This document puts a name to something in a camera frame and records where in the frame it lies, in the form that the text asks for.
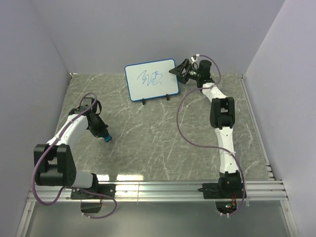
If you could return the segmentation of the blue-framed small whiteboard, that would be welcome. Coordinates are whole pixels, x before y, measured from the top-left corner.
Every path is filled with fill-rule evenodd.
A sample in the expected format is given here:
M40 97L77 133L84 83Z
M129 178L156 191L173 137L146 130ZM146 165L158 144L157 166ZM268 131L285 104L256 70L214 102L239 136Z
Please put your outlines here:
M132 102L177 95L180 92L174 59L127 65L124 68L129 98Z

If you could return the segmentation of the blue whiteboard eraser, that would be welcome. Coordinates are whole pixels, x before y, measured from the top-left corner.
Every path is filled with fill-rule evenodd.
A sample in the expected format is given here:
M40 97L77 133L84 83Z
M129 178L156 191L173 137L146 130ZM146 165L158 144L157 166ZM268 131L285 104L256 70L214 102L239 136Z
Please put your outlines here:
M109 142L109 141L111 141L111 139L112 139L111 135L106 135L106 136L104 137L104 141L105 141L105 142Z

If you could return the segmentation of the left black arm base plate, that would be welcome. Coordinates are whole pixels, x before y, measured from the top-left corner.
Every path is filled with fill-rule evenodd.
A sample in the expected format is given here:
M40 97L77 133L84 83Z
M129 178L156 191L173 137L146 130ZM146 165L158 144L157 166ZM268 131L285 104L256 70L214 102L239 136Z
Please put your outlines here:
M103 199L103 195L115 197L115 184L98 184L93 188L79 188L74 189L71 193L70 199L74 200L88 200L88 199Z

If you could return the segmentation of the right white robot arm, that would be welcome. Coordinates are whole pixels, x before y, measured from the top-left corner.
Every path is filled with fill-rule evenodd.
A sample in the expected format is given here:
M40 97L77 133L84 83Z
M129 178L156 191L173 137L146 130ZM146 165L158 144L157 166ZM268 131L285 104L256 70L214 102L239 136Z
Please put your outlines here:
M216 65L214 60L206 58L195 67L197 57L192 61L185 59L179 66L169 70L175 75L178 82L186 84L190 79L197 83L199 90L211 102L210 125L214 128L218 145L207 146L219 150L220 178L211 191L216 198L244 198L246 197L244 174L238 163L233 143L233 126L236 121L235 100L226 96L217 87L210 75L211 66Z

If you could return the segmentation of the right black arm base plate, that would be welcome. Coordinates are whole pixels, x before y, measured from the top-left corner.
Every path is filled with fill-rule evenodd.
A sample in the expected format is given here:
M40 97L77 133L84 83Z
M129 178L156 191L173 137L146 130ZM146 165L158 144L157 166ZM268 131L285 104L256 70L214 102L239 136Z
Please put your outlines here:
M243 185L230 186L228 184L219 183L203 183L202 187L198 189L203 193L204 199L232 199L232 198L246 198Z

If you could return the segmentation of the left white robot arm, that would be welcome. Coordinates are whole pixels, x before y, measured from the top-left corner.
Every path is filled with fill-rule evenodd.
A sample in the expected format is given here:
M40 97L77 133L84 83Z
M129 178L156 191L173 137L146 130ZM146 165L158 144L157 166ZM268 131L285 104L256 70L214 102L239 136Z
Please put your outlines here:
M84 114L83 109L72 109L65 124L57 134L45 144L38 144L34 149L35 183L38 186L61 186L82 188L88 198L95 198L100 193L96 174L80 171L76 168L72 148L86 130L96 138L111 140L106 125L97 109L90 109Z

